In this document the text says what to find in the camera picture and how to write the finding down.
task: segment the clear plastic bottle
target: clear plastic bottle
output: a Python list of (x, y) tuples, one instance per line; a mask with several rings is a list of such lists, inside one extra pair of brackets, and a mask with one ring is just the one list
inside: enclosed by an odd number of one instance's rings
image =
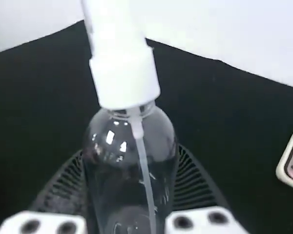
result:
[[(140, 106), (144, 144), (153, 190), (157, 233), (172, 209), (179, 160), (174, 128), (152, 101)], [(148, 205), (136, 141), (126, 110), (101, 109), (85, 134), (83, 162), (88, 213), (101, 234), (150, 234)]]

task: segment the plastic bottle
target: plastic bottle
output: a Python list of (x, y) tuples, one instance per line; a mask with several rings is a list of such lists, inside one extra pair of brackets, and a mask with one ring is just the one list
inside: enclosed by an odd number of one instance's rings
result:
[[(140, 106), (143, 142), (156, 213), (156, 233), (164, 233), (171, 212), (178, 161), (177, 141), (166, 114), (152, 101)], [(150, 234), (148, 203), (136, 140), (126, 111), (101, 109), (84, 142), (88, 201), (102, 234)]]
[(153, 50), (135, 26), (131, 0), (83, 0), (89, 65), (102, 109), (85, 134), (88, 225), (101, 234), (164, 233), (178, 144), (160, 94)]

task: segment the white pump sprayer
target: white pump sprayer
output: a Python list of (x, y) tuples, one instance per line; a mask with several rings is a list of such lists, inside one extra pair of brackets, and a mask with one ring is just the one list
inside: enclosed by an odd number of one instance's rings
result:
[(89, 65), (101, 107), (124, 110), (139, 154), (151, 234), (156, 234), (155, 205), (139, 106), (160, 94), (153, 51), (135, 26), (130, 0), (84, 0)]

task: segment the bottle shoulder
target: bottle shoulder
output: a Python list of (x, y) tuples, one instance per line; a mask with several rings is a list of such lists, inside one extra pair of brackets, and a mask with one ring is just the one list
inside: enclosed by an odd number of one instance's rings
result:
[[(176, 151), (176, 136), (168, 116), (158, 107), (142, 119), (148, 161), (165, 161)], [(84, 155), (109, 164), (137, 163), (138, 154), (127, 118), (101, 109), (91, 120), (84, 138)]]

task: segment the bottle neck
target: bottle neck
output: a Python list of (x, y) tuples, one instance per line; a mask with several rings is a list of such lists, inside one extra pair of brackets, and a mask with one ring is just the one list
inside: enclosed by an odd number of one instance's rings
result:
[[(150, 115), (152, 113), (152, 111), (155, 108), (155, 101), (151, 101), (148, 102), (145, 105), (141, 105), (139, 106), (140, 109), (140, 116), (142, 118)], [(128, 119), (129, 115), (127, 114), (127, 110), (118, 110), (118, 111), (112, 111), (112, 110), (107, 110), (108, 113), (113, 117), (113, 118), (117, 118), (117, 119)]]

